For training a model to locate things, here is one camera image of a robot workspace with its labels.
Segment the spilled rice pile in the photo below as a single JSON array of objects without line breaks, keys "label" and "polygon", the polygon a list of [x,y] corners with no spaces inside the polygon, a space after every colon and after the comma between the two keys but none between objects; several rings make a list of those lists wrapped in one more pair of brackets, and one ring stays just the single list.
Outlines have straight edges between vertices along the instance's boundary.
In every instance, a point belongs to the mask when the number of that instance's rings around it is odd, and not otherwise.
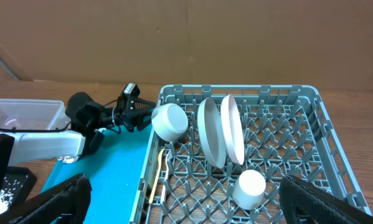
[{"label": "spilled rice pile", "polygon": [[0,190],[0,214],[7,211],[12,205],[16,197],[15,194],[18,183],[19,182],[17,179],[10,180],[6,177],[4,178],[4,182]]}]

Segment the grey bowl with rice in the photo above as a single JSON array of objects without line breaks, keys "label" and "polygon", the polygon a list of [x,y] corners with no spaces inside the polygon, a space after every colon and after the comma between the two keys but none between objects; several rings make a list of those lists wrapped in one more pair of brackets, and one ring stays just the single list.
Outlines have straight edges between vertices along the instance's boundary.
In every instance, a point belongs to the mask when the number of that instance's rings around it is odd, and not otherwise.
[{"label": "grey bowl with rice", "polygon": [[188,118],[184,110],[174,103],[157,106],[151,115],[156,134],[167,142],[177,141],[188,129]]}]

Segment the white plastic fork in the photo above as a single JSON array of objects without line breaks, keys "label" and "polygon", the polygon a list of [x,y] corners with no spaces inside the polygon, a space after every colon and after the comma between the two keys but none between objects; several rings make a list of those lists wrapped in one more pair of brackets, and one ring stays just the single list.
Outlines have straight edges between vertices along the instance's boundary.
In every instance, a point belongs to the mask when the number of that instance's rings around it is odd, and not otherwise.
[{"label": "white plastic fork", "polygon": [[[165,173],[165,176],[164,176],[165,180],[168,180],[168,178],[169,178],[169,168],[166,165],[166,163],[167,163],[167,161],[170,161],[172,158],[173,158],[172,152],[169,151],[168,154],[166,155],[165,160],[164,160],[164,165],[166,166],[166,173]],[[164,185],[163,189],[162,189],[162,192],[161,192],[161,200],[160,200],[160,202],[164,202],[165,200],[166,200],[166,186]]]}]

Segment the grey dishwasher rack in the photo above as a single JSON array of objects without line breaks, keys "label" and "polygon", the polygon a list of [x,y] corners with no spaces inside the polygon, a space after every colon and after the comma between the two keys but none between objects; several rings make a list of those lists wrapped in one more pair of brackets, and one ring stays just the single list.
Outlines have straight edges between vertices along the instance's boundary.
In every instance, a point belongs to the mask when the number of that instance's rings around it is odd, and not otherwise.
[{"label": "grey dishwasher rack", "polygon": [[[222,169],[210,166],[197,129],[200,103],[212,98],[220,105],[235,97],[245,143],[242,165],[226,160]],[[281,178],[295,175],[349,205],[369,212],[333,124],[317,89],[308,85],[166,85],[158,103],[174,103],[187,115],[189,127],[177,141],[150,135],[131,223],[282,223]],[[149,196],[160,150],[165,148],[152,204]],[[164,160],[169,178],[164,179]],[[267,187],[261,205],[240,208],[232,199],[239,175],[254,169]],[[160,202],[163,186],[166,200]]]}]

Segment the teal plastic tray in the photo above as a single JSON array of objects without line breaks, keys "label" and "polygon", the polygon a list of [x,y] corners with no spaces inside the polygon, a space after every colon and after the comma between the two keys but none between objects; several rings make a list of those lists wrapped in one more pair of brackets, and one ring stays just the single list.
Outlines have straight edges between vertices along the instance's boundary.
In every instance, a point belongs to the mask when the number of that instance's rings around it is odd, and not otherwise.
[{"label": "teal plastic tray", "polygon": [[85,223],[128,223],[131,216],[151,126],[142,131],[121,133],[104,131],[98,151],[71,164],[58,161],[43,191],[69,179],[85,174],[90,180],[91,202]]}]

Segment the pink plate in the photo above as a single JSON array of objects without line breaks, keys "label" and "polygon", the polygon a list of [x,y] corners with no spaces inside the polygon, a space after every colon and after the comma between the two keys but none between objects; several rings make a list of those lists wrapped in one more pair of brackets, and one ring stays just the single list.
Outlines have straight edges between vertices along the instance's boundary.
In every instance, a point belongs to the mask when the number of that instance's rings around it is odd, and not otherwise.
[{"label": "pink plate", "polygon": [[243,130],[237,103],[232,94],[222,100],[220,116],[227,154],[233,163],[242,165],[245,159]]}]

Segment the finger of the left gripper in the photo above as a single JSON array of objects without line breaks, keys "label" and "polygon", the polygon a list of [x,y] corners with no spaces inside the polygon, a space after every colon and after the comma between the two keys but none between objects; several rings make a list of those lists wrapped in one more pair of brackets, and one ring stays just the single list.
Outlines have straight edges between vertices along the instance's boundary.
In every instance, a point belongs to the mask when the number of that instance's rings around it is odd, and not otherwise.
[{"label": "finger of the left gripper", "polygon": [[132,112],[143,112],[150,111],[156,107],[155,102],[144,100],[142,98],[129,96],[128,97],[128,108]]},{"label": "finger of the left gripper", "polygon": [[151,124],[151,114],[141,114],[133,118],[133,125],[138,131],[142,131]]}]

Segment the white cup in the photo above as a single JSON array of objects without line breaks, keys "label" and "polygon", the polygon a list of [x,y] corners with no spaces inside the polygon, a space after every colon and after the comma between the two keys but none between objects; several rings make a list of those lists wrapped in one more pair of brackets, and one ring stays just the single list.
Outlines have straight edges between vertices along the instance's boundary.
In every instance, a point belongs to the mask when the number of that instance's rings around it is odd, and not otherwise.
[{"label": "white cup", "polygon": [[256,170],[243,171],[234,185],[232,198],[244,210],[258,208],[263,200],[267,183]]}]

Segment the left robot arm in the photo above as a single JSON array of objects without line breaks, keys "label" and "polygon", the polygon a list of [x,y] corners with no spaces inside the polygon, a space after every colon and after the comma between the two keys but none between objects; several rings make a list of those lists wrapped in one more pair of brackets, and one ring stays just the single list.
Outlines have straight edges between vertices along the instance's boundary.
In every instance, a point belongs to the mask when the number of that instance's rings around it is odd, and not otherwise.
[{"label": "left robot arm", "polygon": [[70,121],[62,128],[0,128],[0,191],[7,167],[18,163],[59,157],[94,154],[103,141],[102,130],[116,133],[125,128],[141,131],[151,123],[156,104],[123,92],[116,106],[101,105],[87,93],[78,92],[68,101],[65,115]]}]

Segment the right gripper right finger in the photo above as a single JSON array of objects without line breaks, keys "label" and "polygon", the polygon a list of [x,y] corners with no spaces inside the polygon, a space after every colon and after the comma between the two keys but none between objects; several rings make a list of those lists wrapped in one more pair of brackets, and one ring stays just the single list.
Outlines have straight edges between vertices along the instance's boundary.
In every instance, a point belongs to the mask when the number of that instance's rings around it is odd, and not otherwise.
[{"label": "right gripper right finger", "polygon": [[303,181],[295,175],[281,179],[280,206],[287,224],[370,224],[373,217]]}]

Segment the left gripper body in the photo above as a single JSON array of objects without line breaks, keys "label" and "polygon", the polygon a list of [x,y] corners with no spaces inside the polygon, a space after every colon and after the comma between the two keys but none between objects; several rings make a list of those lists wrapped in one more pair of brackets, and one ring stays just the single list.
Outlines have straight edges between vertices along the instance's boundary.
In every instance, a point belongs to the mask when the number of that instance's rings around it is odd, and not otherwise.
[{"label": "left gripper body", "polygon": [[116,126],[124,126],[128,132],[133,132],[135,128],[139,130],[138,118],[135,117],[133,106],[133,100],[139,97],[139,93],[122,93],[116,100],[112,100],[107,104],[103,105],[111,112],[111,121],[105,126],[106,129],[120,133],[113,128]]}]

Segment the clear plastic bin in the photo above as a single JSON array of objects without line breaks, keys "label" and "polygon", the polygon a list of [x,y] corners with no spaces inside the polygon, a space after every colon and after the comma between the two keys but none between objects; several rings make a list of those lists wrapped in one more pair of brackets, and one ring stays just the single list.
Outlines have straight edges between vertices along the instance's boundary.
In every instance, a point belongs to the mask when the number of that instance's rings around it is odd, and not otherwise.
[{"label": "clear plastic bin", "polygon": [[3,129],[62,129],[69,121],[63,101],[0,99]]}]

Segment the yellow plastic fork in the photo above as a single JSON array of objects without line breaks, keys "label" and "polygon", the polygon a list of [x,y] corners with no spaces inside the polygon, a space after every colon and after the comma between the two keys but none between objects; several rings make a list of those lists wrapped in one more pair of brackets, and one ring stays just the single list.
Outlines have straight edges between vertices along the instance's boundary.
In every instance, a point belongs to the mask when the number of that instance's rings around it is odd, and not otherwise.
[{"label": "yellow plastic fork", "polygon": [[154,200],[154,195],[156,192],[156,187],[158,185],[158,179],[160,176],[160,171],[161,171],[161,166],[162,166],[162,156],[163,156],[164,151],[165,151],[165,148],[162,148],[158,154],[158,158],[157,158],[158,164],[157,164],[157,169],[156,169],[156,173],[154,177],[153,186],[151,188],[151,194],[149,196],[149,204],[152,204]]}]

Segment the grey plate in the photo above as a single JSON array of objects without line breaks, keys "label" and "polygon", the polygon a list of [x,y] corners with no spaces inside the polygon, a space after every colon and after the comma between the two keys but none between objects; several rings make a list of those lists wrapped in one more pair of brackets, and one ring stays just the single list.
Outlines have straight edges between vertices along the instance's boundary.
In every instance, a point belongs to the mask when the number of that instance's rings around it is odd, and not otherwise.
[{"label": "grey plate", "polygon": [[207,162],[222,169],[226,162],[226,147],[219,110],[212,98],[204,99],[197,112],[197,129]]}]

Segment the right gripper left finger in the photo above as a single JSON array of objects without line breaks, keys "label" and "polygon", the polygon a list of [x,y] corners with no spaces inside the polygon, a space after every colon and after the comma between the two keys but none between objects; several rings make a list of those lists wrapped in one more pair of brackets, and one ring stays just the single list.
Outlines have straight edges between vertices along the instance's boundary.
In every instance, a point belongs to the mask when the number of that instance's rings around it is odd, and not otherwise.
[{"label": "right gripper left finger", "polygon": [[77,174],[0,214],[3,223],[83,223],[91,202],[92,186]]}]

